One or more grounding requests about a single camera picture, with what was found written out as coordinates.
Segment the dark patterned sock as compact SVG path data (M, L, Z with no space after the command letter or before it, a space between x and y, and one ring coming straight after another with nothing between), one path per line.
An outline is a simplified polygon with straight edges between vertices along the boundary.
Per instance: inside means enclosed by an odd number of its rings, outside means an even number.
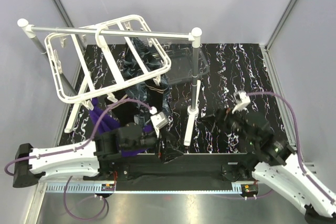
M123 58L123 78L124 80L136 81L136 84L125 89L128 98L139 100L147 105L147 90L145 82L153 80L157 85L164 86L163 113L170 119L172 110L170 106L171 86L168 84L165 74L158 75L158 71L163 68L162 61L156 59L153 51L140 38L132 37L126 43Z

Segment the purple fleece sock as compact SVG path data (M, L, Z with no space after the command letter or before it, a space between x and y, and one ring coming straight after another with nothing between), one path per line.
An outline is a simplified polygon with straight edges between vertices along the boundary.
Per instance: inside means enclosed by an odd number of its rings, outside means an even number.
M96 125L100 115L103 113L103 110L98 107L98 98L93 98L91 100L91 103L93 105L93 110L89 111L90 118L93 122L94 125ZM105 132L110 132L114 129L117 129L121 127L121 124L112 118L110 115L106 114L102 121L100 122L98 126L98 133L102 134ZM135 149L135 150L121 150L121 156L122 157L130 157L130 156L136 156L140 153L144 153L147 150L147 148L142 148L142 149Z

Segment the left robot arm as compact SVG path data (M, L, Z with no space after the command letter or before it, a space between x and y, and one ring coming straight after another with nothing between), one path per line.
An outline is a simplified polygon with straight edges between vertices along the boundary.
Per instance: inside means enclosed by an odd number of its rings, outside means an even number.
M14 163L13 187L25 188L39 182L79 176L84 180L107 180L117 171L121 158L153 149L163 164L181 156L171 141L175 137L165 128L156 132L128 123L104 132L92 140L53 148L19 146Z

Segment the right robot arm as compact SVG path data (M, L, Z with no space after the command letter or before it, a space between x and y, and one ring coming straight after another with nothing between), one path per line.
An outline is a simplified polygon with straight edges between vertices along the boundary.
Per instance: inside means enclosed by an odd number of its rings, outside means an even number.
M201 122L217 133L238 136L240 151L246 156L233 176L266 184L296 207L307 223L335 223L335 193L299 163L295 151L258 112L233 113L218 109Z

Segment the black striped sock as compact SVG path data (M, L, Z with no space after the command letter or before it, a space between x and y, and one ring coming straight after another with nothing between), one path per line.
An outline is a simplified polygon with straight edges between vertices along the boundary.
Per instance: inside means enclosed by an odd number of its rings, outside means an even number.
M165 91L164 86L160 83L157 85L153 80L145 82L147 90L147 102L150 107L155 107L158 112L163 111L163 94Z

